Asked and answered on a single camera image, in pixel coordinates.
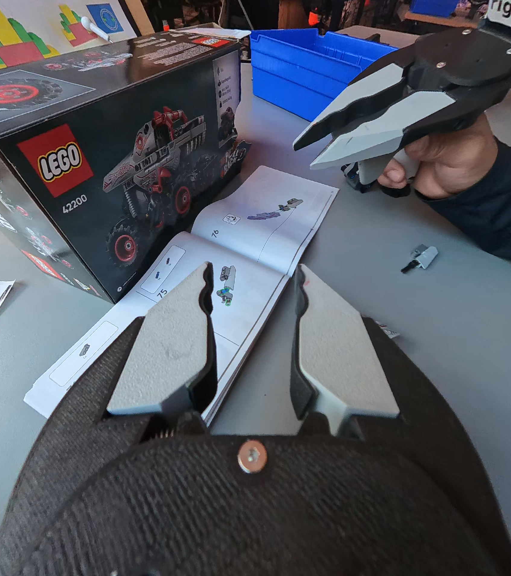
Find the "open instruction booklet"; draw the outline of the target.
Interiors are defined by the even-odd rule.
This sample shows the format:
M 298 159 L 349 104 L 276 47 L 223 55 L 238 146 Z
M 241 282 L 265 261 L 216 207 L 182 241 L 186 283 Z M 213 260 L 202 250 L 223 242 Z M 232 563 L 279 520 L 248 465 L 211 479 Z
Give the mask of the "open instruction booklet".
M 337 188 L 266 166 L 181 232 L 137 284 L 44 372 L 23 401 L 48 418 L 65 393 L 136 317 L 165 299 L 202 262 L 213 264 L 217 392 L 210 425 L 258 339 Z

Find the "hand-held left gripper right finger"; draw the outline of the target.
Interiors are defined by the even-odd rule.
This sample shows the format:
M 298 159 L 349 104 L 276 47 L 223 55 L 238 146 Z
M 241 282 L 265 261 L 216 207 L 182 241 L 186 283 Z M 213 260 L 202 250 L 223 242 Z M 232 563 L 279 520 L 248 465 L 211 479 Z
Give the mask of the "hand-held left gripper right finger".
M 290 399 L 303 421 L 323 414 L 333 436 L 357 416 L 395 419 L 399 406 L 364 319 L 350 303 L 299 264 Z

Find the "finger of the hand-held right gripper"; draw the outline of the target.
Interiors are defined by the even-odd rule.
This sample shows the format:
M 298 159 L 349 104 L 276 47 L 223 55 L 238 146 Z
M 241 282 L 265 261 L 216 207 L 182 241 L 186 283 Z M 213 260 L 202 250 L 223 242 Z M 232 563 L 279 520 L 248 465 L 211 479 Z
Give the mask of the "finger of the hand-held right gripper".
M 368 66 L 294 140 L 293 149 L 306 148 L 328 134 L 334 143 L 337 137 L 351 135 L 362 124 L 380 118 L 403 97 L 415 54 L 413 43 Z
M 310 169 L 339 167 L 394 153 L 400 148 L 407 127 L 425 119 L 455 100 L 440 91 L 416 91 L 393 104 L 380 117 L 363 122 L 333 138 L 311 162 Z

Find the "black toy truck set box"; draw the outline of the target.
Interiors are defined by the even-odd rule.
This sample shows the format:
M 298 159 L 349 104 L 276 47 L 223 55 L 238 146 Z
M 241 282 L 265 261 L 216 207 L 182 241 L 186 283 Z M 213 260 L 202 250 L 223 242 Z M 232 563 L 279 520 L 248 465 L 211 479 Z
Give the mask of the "black toy truck set box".
M 0 229 L 116 303 L 240 172 L 240 42 L 169 31 L 0 71 Z

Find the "small grey brick with pin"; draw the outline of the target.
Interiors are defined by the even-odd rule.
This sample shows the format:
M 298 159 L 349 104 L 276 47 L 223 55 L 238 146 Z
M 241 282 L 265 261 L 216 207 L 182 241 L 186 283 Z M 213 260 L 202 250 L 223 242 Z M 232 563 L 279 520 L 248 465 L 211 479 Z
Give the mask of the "small grey brick with pin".
M 436 247 L 420 244 L 411 251 L 410 262 L 401 272 L 406 274 L 414 269 L 427 269 L 437 255 L 438 249 Z

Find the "brick picture poster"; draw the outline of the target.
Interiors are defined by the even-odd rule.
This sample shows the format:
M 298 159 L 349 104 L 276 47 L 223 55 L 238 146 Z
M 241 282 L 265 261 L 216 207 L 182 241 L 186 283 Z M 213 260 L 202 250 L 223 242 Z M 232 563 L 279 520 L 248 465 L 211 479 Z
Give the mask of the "brick picture poster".
M 111 43 L 81 19 L 108 34 L 113 44 L 142 33 L 127 1 L 0 1 L 0 70 L 24 63 L 54 63 L 60 55 L 99 54 Z

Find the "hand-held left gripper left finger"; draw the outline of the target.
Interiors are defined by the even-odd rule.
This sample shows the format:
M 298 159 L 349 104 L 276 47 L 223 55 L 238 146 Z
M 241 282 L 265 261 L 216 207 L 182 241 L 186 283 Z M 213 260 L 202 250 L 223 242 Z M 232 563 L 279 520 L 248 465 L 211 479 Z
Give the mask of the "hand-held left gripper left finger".
M 110 414 L 204 412 L 217 392 L 213 265 L 202 263 L 147 312 L 118 377 Z

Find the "person's right forearm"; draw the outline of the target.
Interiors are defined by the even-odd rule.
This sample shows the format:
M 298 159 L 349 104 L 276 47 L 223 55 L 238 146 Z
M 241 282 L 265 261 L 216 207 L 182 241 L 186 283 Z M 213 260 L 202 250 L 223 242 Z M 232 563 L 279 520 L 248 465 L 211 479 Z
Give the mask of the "person's right forearm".
M 511 260 L 511 147 L 496 143 L 494 165 L 472 187 L 446 199 L 415 194 L 482 250 Z

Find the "blue plastic bin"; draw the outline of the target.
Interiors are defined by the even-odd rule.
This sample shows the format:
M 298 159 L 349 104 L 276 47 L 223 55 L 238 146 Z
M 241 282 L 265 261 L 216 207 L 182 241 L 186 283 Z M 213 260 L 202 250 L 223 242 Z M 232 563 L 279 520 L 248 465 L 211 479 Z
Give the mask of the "blue plastic bin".
M 253 94 L 312 121 L 352 80 L 396 47 L 316 29 L 250 35 Z

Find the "blue storage crate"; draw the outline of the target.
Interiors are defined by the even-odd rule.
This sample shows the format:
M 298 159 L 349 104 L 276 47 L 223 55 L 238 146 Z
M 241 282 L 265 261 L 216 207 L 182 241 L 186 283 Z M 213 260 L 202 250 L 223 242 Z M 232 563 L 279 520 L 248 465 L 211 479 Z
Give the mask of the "blue storage crate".
M 459 1 L 411 1 L 410 11 L 415 14 L 449 18 Z

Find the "person's right hand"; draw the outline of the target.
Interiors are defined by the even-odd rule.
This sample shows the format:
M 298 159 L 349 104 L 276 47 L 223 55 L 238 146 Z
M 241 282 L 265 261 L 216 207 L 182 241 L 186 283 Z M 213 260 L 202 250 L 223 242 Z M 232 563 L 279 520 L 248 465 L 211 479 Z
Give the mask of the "person's right hand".
M 486 115 L 453 133 L 432 133 L 404 148 L 419 162 L 411 187 L 422 196 L 446 199 L 484 178 L 498 155 L 498 143 Z

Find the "white paper slip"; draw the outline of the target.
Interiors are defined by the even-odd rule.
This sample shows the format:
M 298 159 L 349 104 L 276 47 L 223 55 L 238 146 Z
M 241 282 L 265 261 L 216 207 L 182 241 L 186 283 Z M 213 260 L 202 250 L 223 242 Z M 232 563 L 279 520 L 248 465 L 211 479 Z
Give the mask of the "white paper slip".
M 251 30 L 244 30 L 244 29 L 227 29 L 227 28 L 214 28 L 214 27 L 206 27 L 206 26 L 192 26 L 187 28 L 179 28 L 170 30 L 171 33 L 174 34 L 185 34 L 190 35 L 192 37 L 196 37 L 196 39 L 202 38 L 218 38 L 218 39 L 225 39 L 225 40 L 232 40 L 232 41 L 242 41 L 245 38 L 248 38 L 252 31 Z

